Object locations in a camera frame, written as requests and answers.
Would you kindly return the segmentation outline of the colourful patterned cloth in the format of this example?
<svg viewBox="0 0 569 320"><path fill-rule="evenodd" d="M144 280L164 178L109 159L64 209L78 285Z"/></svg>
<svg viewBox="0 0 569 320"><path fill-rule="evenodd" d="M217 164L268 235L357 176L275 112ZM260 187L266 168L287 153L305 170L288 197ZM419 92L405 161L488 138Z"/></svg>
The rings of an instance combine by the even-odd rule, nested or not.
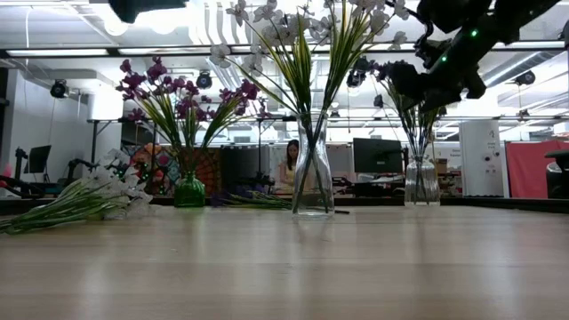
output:
<svg viewBox="0 0 569 320"><path fill-rule="evenodd" d="M180 166L170 146L123 145L121 148L130 158L131 164L138 170L137 175L143 182L152 180L148 192L154 196L173 197L181 179ZM197 155L196 178L205 187L209 196L220 188L220 150L209 148L206 154Z"/></svg>

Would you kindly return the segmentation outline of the person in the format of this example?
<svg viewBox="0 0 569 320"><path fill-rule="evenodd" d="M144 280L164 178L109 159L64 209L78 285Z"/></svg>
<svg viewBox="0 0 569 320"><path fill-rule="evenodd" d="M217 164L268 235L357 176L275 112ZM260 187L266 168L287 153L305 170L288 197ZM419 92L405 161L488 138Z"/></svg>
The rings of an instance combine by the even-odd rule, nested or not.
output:
<svg viewBox="0 0 569 320"><path fill-rule="evenodd" d="M298 140L290 140L286 146L285 160L279 165L279 183L277 188L279 194L291 195L293 193L299 149Z"/></svg>

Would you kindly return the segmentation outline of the slim silver ceiling duct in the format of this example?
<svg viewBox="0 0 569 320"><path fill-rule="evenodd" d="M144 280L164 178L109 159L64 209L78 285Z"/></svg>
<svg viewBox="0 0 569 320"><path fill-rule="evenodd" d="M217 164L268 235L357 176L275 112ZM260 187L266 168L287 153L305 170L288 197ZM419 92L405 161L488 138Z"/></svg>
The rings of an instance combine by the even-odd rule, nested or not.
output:
<svg viewBox="0 0 569 320"><path fill-rule="evenodd" d="M482 75L487 88L504 83L509 79L524 74L532 68L558 56L559 51L538 51L517 53L511 59Z"/></svg>

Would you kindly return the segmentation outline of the clear glass carafe vase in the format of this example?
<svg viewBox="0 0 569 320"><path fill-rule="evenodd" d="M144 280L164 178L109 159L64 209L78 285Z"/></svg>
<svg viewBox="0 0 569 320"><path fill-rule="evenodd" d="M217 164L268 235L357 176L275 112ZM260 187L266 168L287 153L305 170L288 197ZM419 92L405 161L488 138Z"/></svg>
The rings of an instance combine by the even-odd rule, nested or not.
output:
<svg viewBox="0 0 569 320"><path fill-rule="evenodd" d="M326 147L327 115L297 115L299 154L294 172L293 217L328 219L334 215L333 178Z"/></svg>

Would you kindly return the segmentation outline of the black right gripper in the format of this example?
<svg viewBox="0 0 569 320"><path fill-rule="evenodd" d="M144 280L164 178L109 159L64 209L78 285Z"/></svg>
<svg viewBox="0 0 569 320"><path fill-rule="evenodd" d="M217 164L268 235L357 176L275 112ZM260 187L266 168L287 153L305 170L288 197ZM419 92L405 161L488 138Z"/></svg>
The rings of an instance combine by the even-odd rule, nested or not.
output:
<svg viewBox="0 0 569 320"><path fill-rule="evenodd" d="M395 61L390 79L399 94L424 100L421 111L432 111L461 100L464 88L470 99L480 98L485 85L477 73L478 62L487 54L488 43L481 39L455 38L445 41L424 40L417 49L426 73L413 64Z"/></svg>

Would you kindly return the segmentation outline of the white cabinet appliance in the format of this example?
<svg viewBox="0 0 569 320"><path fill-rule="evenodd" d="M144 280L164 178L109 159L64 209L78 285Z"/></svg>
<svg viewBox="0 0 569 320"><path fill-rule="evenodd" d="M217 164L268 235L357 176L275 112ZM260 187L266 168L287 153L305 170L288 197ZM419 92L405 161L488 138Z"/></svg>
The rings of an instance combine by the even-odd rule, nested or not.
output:
<svg viewBox="0 0 569 320"><path fill-rule="evenodd" d="M497 120L459 126L462 195L504 197L500 130Z"/></svg>

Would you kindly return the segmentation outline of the ribbed clear glass vase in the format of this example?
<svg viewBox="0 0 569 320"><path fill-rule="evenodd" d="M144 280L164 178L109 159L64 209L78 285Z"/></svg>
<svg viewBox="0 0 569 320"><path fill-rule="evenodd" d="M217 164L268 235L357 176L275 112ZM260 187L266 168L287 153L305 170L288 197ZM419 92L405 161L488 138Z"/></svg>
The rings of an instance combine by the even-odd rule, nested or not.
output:
<svg viewBox="0 0 569 320"><path fill-rule="evenodd" d="M406 166L404 204L440 205L436 167L431 162L417 157Z"/></svg>

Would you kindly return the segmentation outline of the green glass vase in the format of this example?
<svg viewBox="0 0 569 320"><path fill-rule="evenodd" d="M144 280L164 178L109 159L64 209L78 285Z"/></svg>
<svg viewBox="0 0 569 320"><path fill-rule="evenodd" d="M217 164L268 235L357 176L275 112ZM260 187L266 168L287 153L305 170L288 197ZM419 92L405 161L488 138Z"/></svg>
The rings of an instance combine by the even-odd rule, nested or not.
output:
<svg viewBox="0 0 569 320"><path fill-rule="evenodd" d="M203 207L205 184L193 172L188 173L176 185L173 203L175 207Z"/></svg>

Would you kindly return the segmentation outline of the black computer monitor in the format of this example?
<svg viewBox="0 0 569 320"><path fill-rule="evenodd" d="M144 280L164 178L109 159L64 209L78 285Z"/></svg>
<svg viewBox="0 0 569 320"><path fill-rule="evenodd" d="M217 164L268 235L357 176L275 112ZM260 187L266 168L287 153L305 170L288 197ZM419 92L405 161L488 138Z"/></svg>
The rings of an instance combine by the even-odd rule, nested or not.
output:
<svg viewBox="0 0 569 320"><path fill-rule="evenodd" d="M403 150L398 140L354 138L352 148L356 173L403 172Z"/></svg>

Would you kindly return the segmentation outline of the black office chair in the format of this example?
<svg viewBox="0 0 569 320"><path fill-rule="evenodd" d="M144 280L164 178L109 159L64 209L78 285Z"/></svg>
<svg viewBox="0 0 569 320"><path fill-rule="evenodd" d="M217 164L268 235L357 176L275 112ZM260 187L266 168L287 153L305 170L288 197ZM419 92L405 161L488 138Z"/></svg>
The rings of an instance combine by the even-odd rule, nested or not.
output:
<svg viewBox="0 0 569 320"><path fill-rule="evenodd" d="M548 199L569 199L569 149L548 152L554 162L546 166Z"/></svg>

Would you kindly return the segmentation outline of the black frame bar with lights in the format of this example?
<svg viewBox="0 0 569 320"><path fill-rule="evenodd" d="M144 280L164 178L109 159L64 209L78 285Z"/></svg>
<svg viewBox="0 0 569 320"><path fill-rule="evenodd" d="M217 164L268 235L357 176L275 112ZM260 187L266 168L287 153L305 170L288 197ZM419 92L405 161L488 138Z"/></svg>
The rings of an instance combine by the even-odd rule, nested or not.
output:
<svg viewBox="0 0 569 320"><path fill-rule="evenodd" d="M565 43L556 41L521 41L512 44L496 44L491 52L563 51ZM59 59L99 57L150 57L160 56L207 56L210 45L142 46L142 47L57 47L0 49L0 59Z"/></svg>

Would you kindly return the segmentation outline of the red partition panel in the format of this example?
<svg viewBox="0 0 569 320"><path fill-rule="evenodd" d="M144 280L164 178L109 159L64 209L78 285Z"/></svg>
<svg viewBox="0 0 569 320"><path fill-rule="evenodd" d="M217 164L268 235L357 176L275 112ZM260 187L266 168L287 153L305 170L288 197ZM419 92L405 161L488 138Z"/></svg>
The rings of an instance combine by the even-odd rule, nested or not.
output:
<svg viewBox="0 0 569 320"><path fill-rule="evenodd" d="M546 167L552 159L545 155L559 149L569 149L569 142L508 142L506 158L510 195L514 198L546 199Z"/></svg>

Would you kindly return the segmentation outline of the black background desk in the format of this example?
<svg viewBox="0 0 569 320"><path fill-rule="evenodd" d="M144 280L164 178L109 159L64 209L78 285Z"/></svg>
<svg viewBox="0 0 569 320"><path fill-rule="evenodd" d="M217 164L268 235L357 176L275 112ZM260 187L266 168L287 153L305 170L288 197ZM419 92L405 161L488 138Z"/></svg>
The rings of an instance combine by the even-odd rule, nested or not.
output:
<svg viewBox="0 0 569 320"><path fill-rule="evenodd" d="M405 177L380 176L369 181L355 182L352 187L355 205L398 206L404 204Z"/></svg>

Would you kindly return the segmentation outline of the small dark monitor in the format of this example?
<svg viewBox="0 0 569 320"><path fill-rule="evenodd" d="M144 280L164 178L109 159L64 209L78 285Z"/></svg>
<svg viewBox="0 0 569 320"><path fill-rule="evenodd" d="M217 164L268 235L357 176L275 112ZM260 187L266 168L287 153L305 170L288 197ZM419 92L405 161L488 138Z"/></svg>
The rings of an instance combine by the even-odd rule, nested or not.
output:
<svg viewBox="0 0 569 320"><path fill-rule="evenodd" d="M28 162L24 169L24 173L45 172L51 148L51 145L47 145L30 149L30 152L28 154Z"/></svg>

